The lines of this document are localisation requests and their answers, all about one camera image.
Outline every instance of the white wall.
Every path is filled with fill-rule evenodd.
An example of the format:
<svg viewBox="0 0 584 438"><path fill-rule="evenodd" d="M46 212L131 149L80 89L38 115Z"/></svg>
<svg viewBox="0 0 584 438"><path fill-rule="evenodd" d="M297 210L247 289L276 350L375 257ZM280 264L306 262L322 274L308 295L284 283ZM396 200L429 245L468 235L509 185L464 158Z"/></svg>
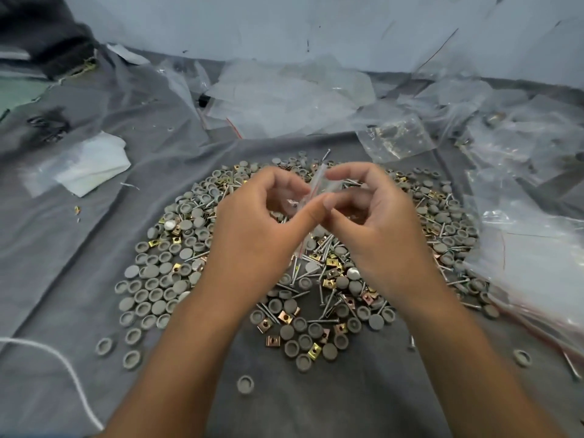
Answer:
<svg viewBox="0 0 584 438"><path fill-rule="evenodd" d="M584 87L584 0L67 2L102 42L216 60L332 53L378 72L412 71L458 28L449 47L483 76Z"/></svg>

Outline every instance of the wire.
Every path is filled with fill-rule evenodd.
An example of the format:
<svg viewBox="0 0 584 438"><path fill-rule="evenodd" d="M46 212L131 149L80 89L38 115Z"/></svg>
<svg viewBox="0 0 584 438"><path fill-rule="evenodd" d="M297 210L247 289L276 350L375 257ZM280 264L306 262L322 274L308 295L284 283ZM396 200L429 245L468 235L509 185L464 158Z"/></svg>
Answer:
<svg viewBox="0 0 584 438"><path fill-rule="evenodd" d="M91 407L90 407L89 403L87 402L87 397L85 396L85 392L83 391L83 386L81 385L81 381L79 381L79 377L77 376L77 373L75 373L75 369L73 369L73 366L71 366L71 363L58 350L52 348L51 346L47 346L47 345L42 344L42 343L37 343L36 341L25 340L25 339L21 339L21 338L8 338L5 336L0 336L0 343L11 343L11 344L19 344L19 345L23 345L23 346L36 347L37 349L44 350L45 352L48 352L52 355L55 355L55 357L59 358L59 360L61 360L61 362L63 363L63 365L65 366L65 368L69 372L69 375L71 375L71 378L73 379L73 383L75 383L75 388L77 389L77 393L79 394L79 398L81 398L81 404L83 405L83 408L84 408L85 413L87 414L89 420L93 423L93 425L95 425L95 427L97 427L99 429L100 432L104 429L103 424L101 423L100 420L98 420L98 417L95 416L95 413L91 410Z"/></svg>

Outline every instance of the right hand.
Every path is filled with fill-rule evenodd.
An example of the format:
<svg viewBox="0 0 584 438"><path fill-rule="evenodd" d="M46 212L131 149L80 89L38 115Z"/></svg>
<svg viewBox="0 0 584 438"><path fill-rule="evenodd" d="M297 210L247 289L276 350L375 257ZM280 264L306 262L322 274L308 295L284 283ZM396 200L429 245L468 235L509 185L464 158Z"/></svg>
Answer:
<svg viewBox="0 0 584 438"><path fill-rule="evenodd" d="M332 208L323 226L349 250L361 277L393 306L424 298L440 279L412 199L373 163L345 163L326 172L329 180L354 179L352 187L325 198ZM364 214L363 225L345 215Z"/></svg>

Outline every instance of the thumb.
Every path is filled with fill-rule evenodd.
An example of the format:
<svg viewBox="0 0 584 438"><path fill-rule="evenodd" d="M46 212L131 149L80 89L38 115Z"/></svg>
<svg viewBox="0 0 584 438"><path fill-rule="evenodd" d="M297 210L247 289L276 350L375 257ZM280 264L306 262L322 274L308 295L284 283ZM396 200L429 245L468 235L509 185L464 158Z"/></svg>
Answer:
<svg viewBox="0 0 584 438"><path fill-rule="evenodd" d="M354 223L337 209L332 209L326 219L325 228L335 235L349 250L354 250L363 227Z"/></svg>
<svg viewBox="0 0 584 438"><path fill-rule="evenodd" d="M329 215L330 210L325 207L325 199L328 195L330 194L321 194L311 199L290 221L284 224L289 231L289 239L295 246L302 243L306 235Z"/></svg>

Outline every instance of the left hand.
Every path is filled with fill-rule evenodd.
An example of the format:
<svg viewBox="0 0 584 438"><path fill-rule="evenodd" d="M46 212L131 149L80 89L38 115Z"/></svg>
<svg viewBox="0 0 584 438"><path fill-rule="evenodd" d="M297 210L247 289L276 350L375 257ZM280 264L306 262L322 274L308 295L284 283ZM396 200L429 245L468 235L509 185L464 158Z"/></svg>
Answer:
<svg viewBox="0 0 584 438"><path fill-rule="evenodd" d="M303 179L286 170L261 169L217 208L213 244L197 287L219 292L243 311L255 305L280 280L298 245L329 215L329 194L311 199L286 223L269 211L282 201L300 201L310 192Z"/></svg>

